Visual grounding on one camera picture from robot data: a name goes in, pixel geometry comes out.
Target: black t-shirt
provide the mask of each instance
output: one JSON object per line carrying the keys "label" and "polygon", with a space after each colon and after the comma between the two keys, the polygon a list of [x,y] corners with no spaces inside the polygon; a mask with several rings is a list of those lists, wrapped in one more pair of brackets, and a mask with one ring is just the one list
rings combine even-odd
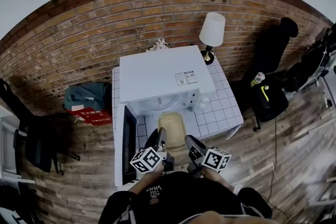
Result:
{"label": "black t-shirt", "polygon": [[[246,188],[246,191],[249,191],[249,199],[251,194],[255,197],[253,200],[257,202],[254,206],[259,207],[260,211],[258,199],[264,203],[265,201],[255,190]],[[138,195],[129,191],[113,194],[105,206],[99,224],[112,224],[119,218],[116,223],[173,224],[206,211],[216,211],[222,215],[259,216],[249,208],[242,209],[244,197],[240,196],[209,179],[195,179],[188,173],[175,172],[160,177]]]}

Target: yellow strap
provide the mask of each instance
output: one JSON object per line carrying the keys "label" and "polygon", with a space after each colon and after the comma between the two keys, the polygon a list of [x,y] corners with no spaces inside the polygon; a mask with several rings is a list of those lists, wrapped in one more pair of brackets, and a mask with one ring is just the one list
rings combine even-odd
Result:
{"label": "yellow strap", "polygon": [[264,96],[265,96],[267,102],[269,102],[269,99],[268,99],[267,95],[265,94],[264,87],[265,87],[265,86],[261,86],[261,91],[263,92],[263,94],[264,94]]}

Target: warning label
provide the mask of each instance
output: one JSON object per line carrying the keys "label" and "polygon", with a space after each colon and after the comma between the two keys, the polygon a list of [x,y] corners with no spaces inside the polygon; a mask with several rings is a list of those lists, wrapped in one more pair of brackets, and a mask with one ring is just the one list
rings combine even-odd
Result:
{"label": "warning label", "polygon": [[187,84],[197,82],[194,71],[177,73],[177,74],[175,74],[175,77],[176,77],[176,81],[177,81],[178,86],[187,85]]}

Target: table lamp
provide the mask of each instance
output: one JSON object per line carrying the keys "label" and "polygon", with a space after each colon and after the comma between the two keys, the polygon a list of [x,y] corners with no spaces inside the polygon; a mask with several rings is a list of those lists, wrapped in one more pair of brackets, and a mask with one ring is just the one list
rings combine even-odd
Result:
{"label": "table lamp", "polygon": [[223,43],[225,28],[225,17],[216,12],[210,12],[206,15],[199,39],[206,46],[201,51],[204,61],[207,65],[211,65],[215,59],[211,53],[212,47],[218,47]]}

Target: brick wall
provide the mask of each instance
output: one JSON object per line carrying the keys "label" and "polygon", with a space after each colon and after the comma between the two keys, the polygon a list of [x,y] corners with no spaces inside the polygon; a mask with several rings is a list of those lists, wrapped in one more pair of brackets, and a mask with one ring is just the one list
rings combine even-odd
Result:
{"label": "brick wall", "polygon": [[292,18],[299,35],[280,69],[331,25],[301,0],[52,0],[0,41],[0,74],[32,112],[61,112],[69,85],[110,81],[119,57],[145,52],[158,38],[171,47],[202,48],[198,34],[212,11],[226,17],[224,43],[215,50],[231,81],[248,68],[257,34],[281,17]]}

